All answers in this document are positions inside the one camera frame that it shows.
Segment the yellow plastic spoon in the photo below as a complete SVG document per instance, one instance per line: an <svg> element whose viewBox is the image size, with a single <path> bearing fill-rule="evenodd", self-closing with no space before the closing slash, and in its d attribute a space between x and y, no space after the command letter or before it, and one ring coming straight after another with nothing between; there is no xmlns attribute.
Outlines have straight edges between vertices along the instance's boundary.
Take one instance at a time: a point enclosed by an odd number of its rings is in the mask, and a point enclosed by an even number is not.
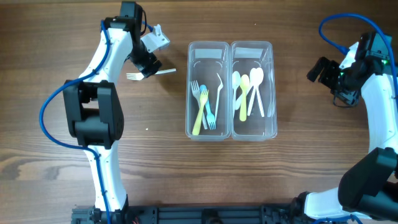
<svg viewBox="0 0 398 224"><path fill-rule="evenodd" d="M249 88L249 76L244 74L241 77L241 83L240 83L240 88L242 90L242 99L241 99L241 106L239 110L239 120L240 121L245 121L247 119L247 108L246 108L246 92L247 89Z"/></svg>

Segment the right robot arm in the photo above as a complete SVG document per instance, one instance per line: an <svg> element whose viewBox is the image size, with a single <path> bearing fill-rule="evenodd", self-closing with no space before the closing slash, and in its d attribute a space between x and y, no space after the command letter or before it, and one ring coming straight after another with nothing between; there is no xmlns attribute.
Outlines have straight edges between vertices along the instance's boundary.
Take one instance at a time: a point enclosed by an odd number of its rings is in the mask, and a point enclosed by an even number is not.
<svg viewBox="0 0 398 224"><path fill-rule="evenodd" d="M339 186L324 192L304 192L292 212L315 223L349 218L397 221L397 103L389 55L392 37L377 32L362 34L341 63L319 58L307 78L331 90L349 108L362 98L369 128L369 152L348 170Z"/></svg>

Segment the white fork with narrow handle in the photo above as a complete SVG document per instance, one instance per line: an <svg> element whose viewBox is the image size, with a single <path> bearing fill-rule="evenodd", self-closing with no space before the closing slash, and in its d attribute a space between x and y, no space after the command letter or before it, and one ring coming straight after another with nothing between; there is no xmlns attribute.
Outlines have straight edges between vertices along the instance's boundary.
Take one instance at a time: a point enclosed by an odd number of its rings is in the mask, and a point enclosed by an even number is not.
<svg viewBox="0 0 398 224"><path fill-rule="evenodd" d="M198 82L196 80L193 80L190 82L190 86L191 86L191 90L192 90L192 95L197 100L198 106L200 106L200 88L199 88ZM201 121L202 121L202 125L203 125L204 129L208 129L205 115L202 115Z"/></svg>

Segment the white fork horizontal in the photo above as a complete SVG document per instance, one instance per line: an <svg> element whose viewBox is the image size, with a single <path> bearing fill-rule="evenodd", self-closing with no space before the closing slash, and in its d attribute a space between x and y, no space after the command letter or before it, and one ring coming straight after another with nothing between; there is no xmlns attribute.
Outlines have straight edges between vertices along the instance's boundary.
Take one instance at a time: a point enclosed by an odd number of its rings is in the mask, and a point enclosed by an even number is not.
<svg viewBox="0 0 398 224"><path fill-rule="evenodd" d="M163 74L173 73L176 71L177 70L175 68L159 70L158 72L155 73L155 75L163 75ZM146 78L142 73L127 73L126 77L128 80L134 80L134 81L140 81Z"/></svg>

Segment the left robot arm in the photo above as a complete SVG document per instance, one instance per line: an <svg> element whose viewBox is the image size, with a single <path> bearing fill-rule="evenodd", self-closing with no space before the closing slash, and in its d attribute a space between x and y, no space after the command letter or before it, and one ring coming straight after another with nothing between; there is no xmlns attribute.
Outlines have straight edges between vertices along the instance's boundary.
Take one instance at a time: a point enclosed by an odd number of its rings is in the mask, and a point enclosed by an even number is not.
<svg viewBox="0 0 398 224"><path fill-rule="evenodd" d="M145 11L138 3L122 2L118 16L102 21L101 40L88 68L76 83L65 82L68 130L87 155L96 190L89 222L133 222L118 161L124 115L116 84L127 60L145 77L162 65L141 39L145 23Z"/></svg>

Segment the light blue plastic fork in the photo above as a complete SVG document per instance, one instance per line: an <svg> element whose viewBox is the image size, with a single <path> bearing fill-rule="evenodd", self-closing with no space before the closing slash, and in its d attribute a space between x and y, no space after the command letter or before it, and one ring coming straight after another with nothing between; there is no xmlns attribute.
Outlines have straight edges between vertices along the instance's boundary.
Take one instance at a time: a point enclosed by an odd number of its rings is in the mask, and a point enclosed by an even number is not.
<svg viewBox="0 0 398 224"><path fill-rule="evenodd" d="M208 100L205 104L206 108L206 120L208 123L208 127L210 130L215 130L216 129L216 121L215 121L215 116L211 112L211 107L210 107L210 100Z"/></svg>

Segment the yellow plastic fork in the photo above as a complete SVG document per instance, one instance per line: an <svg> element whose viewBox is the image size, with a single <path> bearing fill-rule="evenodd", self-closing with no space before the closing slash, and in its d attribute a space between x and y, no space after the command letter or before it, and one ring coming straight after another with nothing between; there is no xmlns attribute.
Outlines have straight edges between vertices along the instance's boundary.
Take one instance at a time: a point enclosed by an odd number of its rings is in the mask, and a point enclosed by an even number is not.
<svg viewBox="0 0 398 224"><path fill-rule="evenodd" d="M206 102L208 101L208 94L209 94L208 90L205 90L203 92L201 92L199 90L198 92L200 94L200 97L199 97L199 110L198 110L198 114L197 114L197 117L196 117L196 120L195 120L195 124L193 126L193 130L192 130L192 134L194 136L197 136L200 133L203 110L204 110Z"/></svg>

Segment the white curved thin fork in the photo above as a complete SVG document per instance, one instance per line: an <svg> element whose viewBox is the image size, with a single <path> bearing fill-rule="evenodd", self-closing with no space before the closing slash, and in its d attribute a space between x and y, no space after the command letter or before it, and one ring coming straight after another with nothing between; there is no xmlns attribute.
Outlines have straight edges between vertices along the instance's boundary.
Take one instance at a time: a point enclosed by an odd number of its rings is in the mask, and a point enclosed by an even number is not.
<svg viewBox="0 0 398 224"><path fill-rule="evenodd" d="M217 76L218 76L218 78L220 80L220 84L219 84L218 89L217 89L215 120L217 120L217 118L218 118L218 108L219 108L219 102L220 102L220 93L221 93L221 90L223 89L223 81L222 81L222 79L221 79L221 77L220 77L220 75L218 73L217 73Z"/></svg>

